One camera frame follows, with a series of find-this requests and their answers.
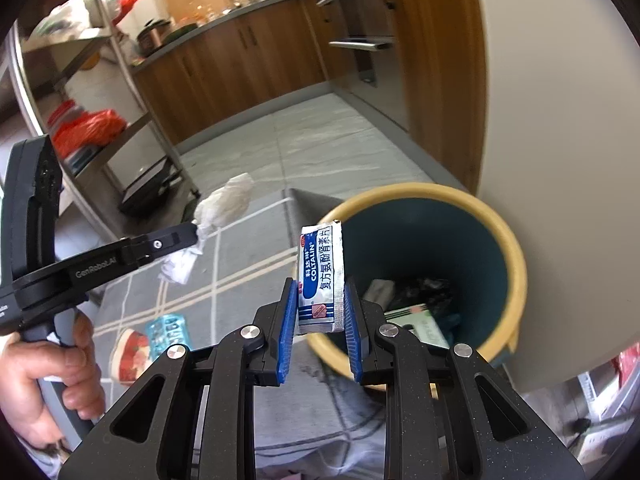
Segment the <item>red patterned paper cup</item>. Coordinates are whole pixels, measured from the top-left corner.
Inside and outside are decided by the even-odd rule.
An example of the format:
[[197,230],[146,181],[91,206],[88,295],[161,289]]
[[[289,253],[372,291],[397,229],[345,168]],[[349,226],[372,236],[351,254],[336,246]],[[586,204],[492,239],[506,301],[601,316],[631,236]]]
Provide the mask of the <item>red patterned paper cup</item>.
[[149,338],[126,328],[115,344],[110,361],[111,378],[121,385],[132,385],[149,367],[151,347]]

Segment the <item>green white medicine box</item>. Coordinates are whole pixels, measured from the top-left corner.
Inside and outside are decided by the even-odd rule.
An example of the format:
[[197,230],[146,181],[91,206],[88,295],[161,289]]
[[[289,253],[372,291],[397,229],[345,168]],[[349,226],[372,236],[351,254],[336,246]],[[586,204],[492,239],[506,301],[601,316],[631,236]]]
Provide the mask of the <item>green white medicine box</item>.
[[448,341],[437,325],[431,311],[425,304],[390,310],[385,313],[386,321],[405,328],[413,333],[422,344],[431,344],[439,348],[449,348]]

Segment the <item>black plastic bag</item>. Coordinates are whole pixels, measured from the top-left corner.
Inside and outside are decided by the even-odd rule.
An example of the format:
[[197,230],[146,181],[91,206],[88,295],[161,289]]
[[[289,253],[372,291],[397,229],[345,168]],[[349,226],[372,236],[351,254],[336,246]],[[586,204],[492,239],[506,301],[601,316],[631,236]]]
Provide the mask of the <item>black plastic bag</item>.
[[398,301],[402,306],[424,306],[434,318],[446,318],[461,310],[456,284],[448,278],[413,278],[401,286]]

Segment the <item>white tissue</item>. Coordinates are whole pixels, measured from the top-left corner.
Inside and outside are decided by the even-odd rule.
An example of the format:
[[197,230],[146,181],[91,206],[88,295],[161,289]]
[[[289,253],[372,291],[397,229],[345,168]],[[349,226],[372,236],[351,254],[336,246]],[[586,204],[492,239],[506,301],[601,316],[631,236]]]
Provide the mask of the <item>white tissue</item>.
[[204,254],[209,237],[246,213],[253,188],[253,178],[248,172],[243,172],[201,200],[195,208],[192,220],[198,238],[196,243],[169,255],[160,267],[158,278],[168,284],[185,285],[196,260]]

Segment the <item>blue white blister pack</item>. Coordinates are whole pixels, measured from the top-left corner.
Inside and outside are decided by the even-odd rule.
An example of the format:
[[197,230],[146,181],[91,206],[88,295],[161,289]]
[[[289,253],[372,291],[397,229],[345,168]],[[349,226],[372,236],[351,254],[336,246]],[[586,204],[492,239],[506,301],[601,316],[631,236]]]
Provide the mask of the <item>blue white blister pack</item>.
[[344,330],[345,265],[339,221],[304,226],[297,271],[297,325],[300,334]]

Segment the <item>wooden kitchen cabinets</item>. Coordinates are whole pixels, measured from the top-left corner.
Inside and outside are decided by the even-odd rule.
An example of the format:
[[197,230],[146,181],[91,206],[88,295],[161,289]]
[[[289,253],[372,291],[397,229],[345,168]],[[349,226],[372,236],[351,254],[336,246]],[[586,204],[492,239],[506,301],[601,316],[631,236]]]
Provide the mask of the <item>wooden kitchen cabinets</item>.
[[314,90],[338,92],[409,137],[457,183],[477,189],[485,142],[486,54],[480,0],[386,0],[408,112],[401,128],[341,88],[320,40],[316,0],[270,0],[233,12],[160,49],[134,71],[171,144]]

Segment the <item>red plastic bag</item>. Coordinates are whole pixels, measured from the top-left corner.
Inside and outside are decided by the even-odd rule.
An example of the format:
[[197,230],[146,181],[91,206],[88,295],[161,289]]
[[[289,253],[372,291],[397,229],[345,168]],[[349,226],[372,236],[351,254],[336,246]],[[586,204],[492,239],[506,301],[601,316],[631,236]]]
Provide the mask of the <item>red plastic bag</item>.
[[52,143],[58,157],[66,159],[87,145],[104,148],[127,126],[128,122],[114,110],[83,112],[70,122],[63,122],[52,136]]

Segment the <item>light blue snack packet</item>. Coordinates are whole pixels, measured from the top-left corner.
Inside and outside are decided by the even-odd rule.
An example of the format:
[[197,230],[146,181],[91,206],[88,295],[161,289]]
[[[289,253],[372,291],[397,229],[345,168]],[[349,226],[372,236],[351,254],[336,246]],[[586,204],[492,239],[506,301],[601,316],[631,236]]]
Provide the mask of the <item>light blue snack packet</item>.
[[161,356],[174,344],[191,348],[191,339],[186,319],[180,314],[164,314],[145,325],[152,360]]

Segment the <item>stainless steel shelf rack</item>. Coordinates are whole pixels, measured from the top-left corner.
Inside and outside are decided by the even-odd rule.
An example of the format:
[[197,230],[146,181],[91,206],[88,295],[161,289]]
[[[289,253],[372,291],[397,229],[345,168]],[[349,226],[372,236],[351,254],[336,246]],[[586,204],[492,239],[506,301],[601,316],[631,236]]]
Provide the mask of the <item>stainless steel shelf rack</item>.
[[134,82],[119,0],[25,0],[1,41],[1,111],[29,136],[52,136],[83,112],[128,122],[113,142],[58,161],[60,211],[80,214],[110,242],[192,217],[200,191]]

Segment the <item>teal bin with yellow rim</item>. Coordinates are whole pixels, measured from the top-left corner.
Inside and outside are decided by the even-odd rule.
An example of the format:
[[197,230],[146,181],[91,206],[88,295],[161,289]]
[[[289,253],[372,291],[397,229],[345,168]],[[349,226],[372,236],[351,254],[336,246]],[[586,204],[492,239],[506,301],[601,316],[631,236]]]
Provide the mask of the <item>teal bin with yellow rim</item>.
[[514,356],[527,299],[527,268],[514,233],[493,209],[451,186],[402,182],[341,202],[312,194],[300,203],[306,222],[343,226],[345,270],[364,294],[374,280],[398,290],[443,281],[447,310],[460,322],[452,338],[492,366]]

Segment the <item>dark cooking pot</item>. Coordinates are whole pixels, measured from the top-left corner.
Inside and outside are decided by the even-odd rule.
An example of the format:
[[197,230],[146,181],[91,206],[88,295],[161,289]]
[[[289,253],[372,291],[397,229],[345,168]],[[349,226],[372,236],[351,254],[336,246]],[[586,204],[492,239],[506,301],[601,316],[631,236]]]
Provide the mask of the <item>dark cooking pot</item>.
[[171,32],[171,21],[159,18],[145,23],[138,33],[137,43],[142,56],[147,58],[159,48],[163,47],[165,37]]

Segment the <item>steel drawer oven unit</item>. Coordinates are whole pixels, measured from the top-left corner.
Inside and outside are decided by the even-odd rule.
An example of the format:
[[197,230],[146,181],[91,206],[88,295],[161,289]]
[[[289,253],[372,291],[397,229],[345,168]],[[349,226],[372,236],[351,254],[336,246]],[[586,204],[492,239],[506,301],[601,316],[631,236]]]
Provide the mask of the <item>steel drawer oven unit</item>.
[[386,0],[316,0],[316,7],[326,23],[320,46],[334,82],[407,128],[392,5]]

